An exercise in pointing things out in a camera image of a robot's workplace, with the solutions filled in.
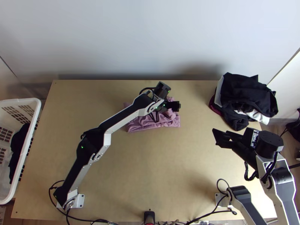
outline white wall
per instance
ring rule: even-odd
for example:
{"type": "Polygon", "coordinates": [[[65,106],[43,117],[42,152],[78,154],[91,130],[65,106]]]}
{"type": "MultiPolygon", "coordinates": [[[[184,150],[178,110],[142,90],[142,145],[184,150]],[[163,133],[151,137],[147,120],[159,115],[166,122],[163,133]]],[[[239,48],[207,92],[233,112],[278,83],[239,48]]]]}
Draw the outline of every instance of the white wall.
{"type": "Polygon", "coordinates": [[[29,97],[32,97],[31,93],[0,59],[0,100],[29,97]]]}
{"type": "Polygon", "coordinates": [[[268,84],[276,91],[278,114],[273,118],[297,119],[300,107],[300,52],[268,84]]]}
{"type": "Polygon", "coordinates": [[[298,0],[2,0],[0,55],[21,80],[200,71],[199,79],[232,72],[268,83],[299,48],[299,8],[298,0]]]}

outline tabletop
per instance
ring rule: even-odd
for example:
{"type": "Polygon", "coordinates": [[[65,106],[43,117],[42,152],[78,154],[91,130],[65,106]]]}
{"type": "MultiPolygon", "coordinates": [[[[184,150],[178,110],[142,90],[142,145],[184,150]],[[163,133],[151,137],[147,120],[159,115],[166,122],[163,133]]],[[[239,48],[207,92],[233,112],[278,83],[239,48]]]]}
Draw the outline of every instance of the tabletop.
{"type": "MultiPolygon", "coordinates": [[[[111,146],[94,163],[78,187],[84,206],[72,209],[79,218],[142,221],[155,211],[157,221],[188,221],[215,207],[216,181],[244,185],[264,218],[276,217],[272,201],[258,179],[244,180],[244,162],[232,150],[215,145],[212,129],[231,130],[208,103],[216,81],[163,81],[169,96],[180,101],[180,127],[161,127],[135,133],[124,128],[112,135],[111,146]]],[[[12,218],[65,220],[51,204],[48,188],[65,179],[76,159],[80,135],[132,102],[145,87],[158,81],[53,81],[35,133],[12,218]]],[[[258,122],[249,127],[261,129],[258,122]]],[[[208,220],[242,219],[218,213],[208,220]]]]}

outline white fabric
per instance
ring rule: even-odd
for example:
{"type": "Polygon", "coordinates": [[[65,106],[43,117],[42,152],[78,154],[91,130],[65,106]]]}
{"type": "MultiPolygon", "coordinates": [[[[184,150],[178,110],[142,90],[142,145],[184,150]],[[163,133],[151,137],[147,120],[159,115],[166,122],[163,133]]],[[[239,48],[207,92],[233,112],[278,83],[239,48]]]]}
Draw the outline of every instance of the white fabric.
{"type": "Polygon", "coordinates": [[[268,125],[270,118],[266,117],[265,115],[262,115],[259,111],[256,109],[253,109],[252,112],[243,112],[242,110],[235,110],[237,114],[247,115],[252,119],[255,119],[259,122],[262,122],[265,125],[268,125]]]}
{"type": "Polygon", "coordinates": [[[214,103],[222,108],[221,103],[221,87],[223,84],[224,77],[222,76],[221,79],[218,81],[217,89],[216,89],[216,95],[214,97],[214,103]]]}

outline folded pink shirt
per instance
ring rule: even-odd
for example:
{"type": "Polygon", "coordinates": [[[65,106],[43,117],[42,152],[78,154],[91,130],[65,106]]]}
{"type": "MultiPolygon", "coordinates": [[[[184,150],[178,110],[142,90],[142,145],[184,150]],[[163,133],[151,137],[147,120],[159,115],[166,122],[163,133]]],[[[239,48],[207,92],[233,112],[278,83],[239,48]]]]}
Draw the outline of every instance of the folded pink shirt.
{"type": "MultiPolygon", "coordinates": [[[[167,97],[169,102],[174,101],[173,97],[167,97]]],[[[128,107],[131,103],[124,102],[124,107],[128,107]]],[[[143,131],[152,128],[166,127],[180,127],[180,118],[177,112],[173,112],[172,109],[168,109],[165,112],[159,112],[159,122],[155,123],[149,115],[139,116],[128,124],[125,125],[127,132],[143,131]]]]}

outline black cable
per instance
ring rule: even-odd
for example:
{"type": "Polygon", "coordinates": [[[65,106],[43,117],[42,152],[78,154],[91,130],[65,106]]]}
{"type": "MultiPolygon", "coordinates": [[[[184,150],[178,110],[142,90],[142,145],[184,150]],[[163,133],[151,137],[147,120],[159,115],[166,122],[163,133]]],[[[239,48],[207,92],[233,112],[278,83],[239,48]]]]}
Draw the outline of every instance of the black cable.
{"type": "Polygon", "coordinates": [[[222,211],[216,211],[216,209],[218,208],[220,202],[221,202],[224,198],[226,198],[226,197],[227,197],[227,196],[224,195],[224,196],[218,201],[216,207],[214,208],[214,210],[213,210],[212,212],[207,213],[207,214],[205,214],[205,215],[203,215],[203,216],[200,216],[200,217],[198,217],[198,218],[196,218],[196,219],[193,219],[193,220],[187,222],[186,225],[190,225],[191,223],[194,223],[195,221],[198,221],[198,220],[200,220],[200,219],[202,219],[202,218],[204,218],[204,217],[207,217],[207,216],[209,216],[209,215],[211,215],[211,214],[215,214],[215,213],[231,212],[233,215],[236,215],[237,212],[236,212],[236,211],[233,211],[232,209],[229,209],[229,210],[222,210],[222,211]]]}
{"type": "Polygon", "coordinates": [[[66,220],[67,220],[68,225],[70,225],[69,220],[68,220],[69,212],[70,212],[70,209],[68,209],[67,214],[66,214],[66,220]]]}
{"type": "Polygon", "coordinates": [[[150,118],[153,120],[153,122],[157,123],[159,122],[159,114],[156,112],[156,120],[154,119],[153,113],[149,113],[150,118]]]}
{"type": "Polygon", "coordinates": [[[245,174],[244,174],[244,179],[245,179],[246,181],[254,180],[254,178],[255,178],[256,175],[257,175],[257,171],[254,171],[253,174],[251,175],[251,177],[248,178],[248,163],[245,161],[244,164],[245,164],[245,174]]]}
{"type": "Polygon", "coordinates": [[[217,189],[218,189],[218,191],[219,191],[220,193],[222,193],[223,195],[228,196],[227,193],[225,193],[225,192],[223,192],[223,191],[221,191],[221,190],[219,189],[219,185],[218,185],[218,184],[219,184],[219,182],[220,182],[221,180],[223,180],[223,181],[227,184],[227,186],[230,187],[226,180],[220,178],[220,179],[217,180],[217,189]]]}
{"type": "Polygon", "coordinates": [[[278,156],[278,152],[275,152],[274,161],[273,161],[271,167],[267,170],[267,172],[265,173],[265,175],[261,178],[261,181],[264,184],[267,182],[267,179],[269,178],[270,174],[273,172],[273,170],[274,170],[274,168],[276,166],[277,156],[278,156]]]}
{"type": "MultiPolygon", "coordinates": [[[[300,108],[298,108],[297,111],[299,113],[299,116],[298,116],[298,119],[294,123],[296,123],[296,122],[298,122],[298,123],[296,123],[293,127],[291,127],[291,129],[295,128],[296,126],[298,126],[300,124],[300,121],[299,121],[300,120],[300,108]]],[[[288,128],[284,129],[284,131],[280,134],[280,137],[282,135],[284,135],[286,132],[288,132],[288,128]]]]}
{"type": "Polygon", "coordinates": [[[154,99],[154,92],[153,90],[155,90],[156,87],[145,87],[143,88],[140,92],[139,92],[139,95],[143,92],[143,91],[146,91],[146,90],[150,90],[152,92],[152,100],[154,99]]]}
{"type": "MultiPolygon", "coordinates": [[[[57,187],[54,187],[54,185],[56,185],[56,184],[59,183],[59,182],[63,182],[63,181],[64,181],[64,180],[60,180],[60,181],[55,182],[55,183],[49,188],[49,190],[48,190],[50,201],[51,201],[52,205],[53,205],[55,208],[56,208],[56,205],[55,205],[54,201],[52,200],[50,190],[56,189],[57,187]]],[[[105,220],[105,219],[90,220],[90,219],[80,219],[80,218],[76,218],[76,217],[74,217],[74,216],[70,216],[70,215],[69,215],[69,210],[70,210],[70,209],[68,209],[67,213],[64,213],[64,212],[61,211],[59,208],[56,208],[56,209],[57,209],[61,214],[63,214],[63,215],[66,216],[67,223],[69,222],[69,221],[68,221],[68,218],[71,218],[71,219],[78,220],[78,221],[83,221],[83,222],[92,222],[92,223],[94,223],[94,222],[103,222],[103,223],[110,223],[110,224],[113,224],[113,225],[118,225],[117,223],[113,223],[113,222],[110,222],[110,221],[105,220]]]]}
{"type": "Polygon", "coordinates": [[[280,134],[280,137],[281,137],[282,135],[284,135],[287,131],[288,131],[287,128],[285,128],[284,131],[280,134]]]}

